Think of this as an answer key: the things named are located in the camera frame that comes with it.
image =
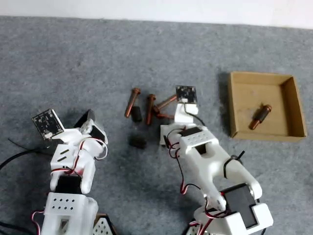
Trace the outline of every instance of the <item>open box tray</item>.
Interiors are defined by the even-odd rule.
[[[228,81],[231,137],[247,140],[298,141],[307,135],[296,80],[292,75],[233,71]],[[255,130],[256,111],[272,111]]]

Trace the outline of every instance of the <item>gray carpet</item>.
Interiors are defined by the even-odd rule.
[[[0,18],[0,160],[21,151],[7,138],[42,144],[31,117],[54,108],[71,127],[89,108],[109,137],[109,155],[97,162],[89,194],[120,235],[180,235],[203,200],[196,189],[179,193],[177,163],[158,146],[160,121],[151,127],[124,118],[134,86],[145,113],[175,85],[196,86],[199,116],[263,188],[274,226],[269,235],[312,234],[312,137],[299,143],[229,137],[227,73],[233,70],[293,74],[308,132],[313,130],[313,31],[242,25],[153,23],[78,19]],[[167,112],[174,111],[174,105]],[[142,133],[146,150],[129,147]],[[49,192],[49,161],[42,155],[14,160],[1,172],[0,221],[34,230],[29,216]],[[192,175],[183,163],[187,180]],[[221,189],[227,182],[217,181]]]

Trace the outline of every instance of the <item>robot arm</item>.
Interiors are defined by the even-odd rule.
[[[45,140],[60,139],[51,159],[51,181],[41,235],[91,235],[97,202],[86,197],[95,173],[95,160],[108,153],[106,133],[88,110],[74,128],[65,129],[52,109],[33,118]]]
[[[172,148],[175,143],[175,151],[196,176],[196,184],[207,200],[194,214],[201,224],[201,233],[247,235],[271,226],[273,219],[267,205],[255,202],[262,196],[258,181],[220,146],[205,126],[193,123],[192,115],[198,113],[195,89],[177,87],[177,97],[180,103],[175,122],[161,126],[160,144],[167,143]],[[217,176],[237,185],[219,192],[213,183]],[[223,218],[212,220],[206,213],[208,207],[223,212]]]

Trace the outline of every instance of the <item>copper bolt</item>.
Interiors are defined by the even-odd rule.
[[[169,97],[168,99],[166,99],[165,101],[162,101],[161,103],[153,106],[153,111],[156,114],[160,113],[160,109],[164,108],[165,106],[169,105],[171,102],[175,101],[177,99],[176,94],[172,95],[171,97]]]
[[[148,108],[147,108],[147,118],[146,118],[146,124],[151,125],[152,121],[152,108],[153,108],[153,103],[156,99],[155,94],[150,94],[148,95]]]
[[[131,114],[132,107],[133,107],[135,100],[139,94],[140,94],[139,88],[135,87],[132,89],[132,94],[131,94],[131,97],[129,98],[127,109],[125,111],[125,117],[129,118],[129,115]]]
[[[174,119],[174,115],[168,115],[168,114],[157,114],[156,117],[158,119],[164,119],[164,118],[168,118],[168,119]]]
[[[266,118],[266,116],[269,114],[269,112],[272,111],[272,107],[267,104],[264,105],[261,110],[257,113],[257,115],[255,116],[255,118],[253,119],[253,121],[250,124],[250,129],[254,130],[260,123],[262,123],[264,121],[264,119]]]

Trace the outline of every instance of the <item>white wall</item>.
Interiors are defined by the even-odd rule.
[[[313,0],[0,0],[0,15],[237,23],[313,29]]]

